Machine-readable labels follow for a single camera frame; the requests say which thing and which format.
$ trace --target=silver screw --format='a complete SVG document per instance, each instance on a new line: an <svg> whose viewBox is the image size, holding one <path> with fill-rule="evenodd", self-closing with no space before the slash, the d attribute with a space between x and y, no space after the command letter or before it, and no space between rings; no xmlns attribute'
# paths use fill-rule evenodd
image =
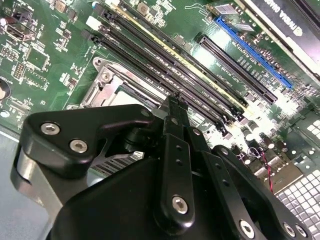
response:
<svg viewBox="0 0 320 240"><path fill-rule="evenodd" d="M172 198L172 206L180 214L186 214L188 211L186 201L180 196L174 196Z"/></svg>
<svg viewBox="0 0 320 240"><path fill-rule="evenodd" d="M106 73L102 74L102 78L106 81L109 81L110 80L110 73L106 72Z"/></svg>
<svg viewBox="0 0 320 240"><path fill-rule="evenodd" d="M70 142L70 148L76 153L83 154L88 150L88 145L82 140L75 139Z"/></svg>
<svg viewBox="0 0 320 240"><path fill-rule="evenodd" d="M174 117L173 118L171 118L171 121L175 124L175 125L178 125L179 123L178 123L178 120L177 119L175 119Z"/></svg>
<svg viewBox="0 0 320 240"><path fill-rule="evenodd" d="M285 231L291 236L291 237L295 237L296 233L295 231L292 229L292 227L290 225L288 225L287 223L283 223L284 229Z"/></svg>
<svg viewBox="0 0 320 240"><path fill-rule="evenodd" d="M221 148L221 152L223 152L224 155L228 155L229 154L228 150L225 149L225 148Z"/></svg>
<svg viewBox="0 0 320 240"><path fill-rule="evenodd" d="M295 225L295 228L298 230L298 232L303 236L303 237L307 237L308 235L307 235L307 233L306 233L306 231L302 228L302 227L300 227L299 225Z"/></svg>
<svg viewBox="0 0 320 240"><path fill-rule="evenodd" d="M46 135L57 135L60 133L60 127L57 124L46 122L41 125L41 131Z"/></svg>
<svg viewBox="0 0 320 240"><path fill-rule="evenodd" d="M193 132L195 133L195 135L198 135L198 136L200 136L201 134L200 131L196 128L193 129Z"/></svg>
<svg viewBox="0 0 320 240"><path fill-rule="evenodd" d="M150 117L150 114L149 114L145 109L142 109L142 110L141 110L141 114L142 114L143 116Z"/></svg>
<svg viewBox="0 0 320 240"><path fill-rule="evenodd" d="M254 239L255 237L255 231L252 228L252 226L247 223L245 220L241 220L239 222L240 228L243 231L243 233L250 239Z"/></svg>

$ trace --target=label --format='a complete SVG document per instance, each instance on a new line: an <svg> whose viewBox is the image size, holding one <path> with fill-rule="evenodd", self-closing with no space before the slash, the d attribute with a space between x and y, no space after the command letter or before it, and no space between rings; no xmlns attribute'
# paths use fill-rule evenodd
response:
<svg viewBox="0 0 320 240"><path fill-rule="evenodd" d="M301 37L304 34L302 28L299 27L294 21L292 21L288 14L284 10L282 10L281 7L275 3L274 0L264 1L275 13L279 13L279 16L282 19L282 21L286 25L288 25L288 27L292 30L294 35L296 35L297 37Z"/></svg>

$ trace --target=black bracket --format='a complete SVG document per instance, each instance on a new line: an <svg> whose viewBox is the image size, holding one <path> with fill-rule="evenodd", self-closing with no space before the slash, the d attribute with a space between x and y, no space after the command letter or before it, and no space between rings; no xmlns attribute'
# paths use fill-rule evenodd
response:
<svg viewBox="0 0 320 240"><path fill-rule="evenodd" d="M48 240L311 240L229 149L209 149L187 109L169 96L164 119L137 104L29 116L11 179L52 213ZM144 159L84 190L97 156L134 151Z"/></svg>

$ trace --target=blue pcie slot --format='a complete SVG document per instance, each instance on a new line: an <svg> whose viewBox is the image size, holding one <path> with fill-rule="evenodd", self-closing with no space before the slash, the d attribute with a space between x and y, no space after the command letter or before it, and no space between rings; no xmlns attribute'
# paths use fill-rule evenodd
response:
<svg viewBox="0 0 320 240"><path fill-rule="evenodd" d="M289 89L293 87L293 85L284 76L277 73L277 71L274 70L272 66L270 66L262 56L256 53L256 51L253 50L245 41L238 37L237 34L224 23L220 16L216 17L214 19L214 22L217 23L222 29L224 29L229 34L229 36L233 38L233 40L235 40L239 45L241 45L243 49L245 49L266 70L268 70L280 83L282 83Z"/></svg>

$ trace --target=red wire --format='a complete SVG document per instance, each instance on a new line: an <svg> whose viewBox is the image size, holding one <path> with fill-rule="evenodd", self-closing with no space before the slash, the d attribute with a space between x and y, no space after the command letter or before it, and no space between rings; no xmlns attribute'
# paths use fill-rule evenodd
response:
<svg viewBox="0 0 320 240"><path fill-rule="evenodd" d="M273 183L272 183L272 180L271 180L271 167L270 167L270 165L268 164L267 159L266 159L264 153L262 153L262 159L263 159L263 161L265 162L265 164L267 164L267 166L268 166L269 187L270 187L270 191L271 191L272 193L274 193Z"/></svg>

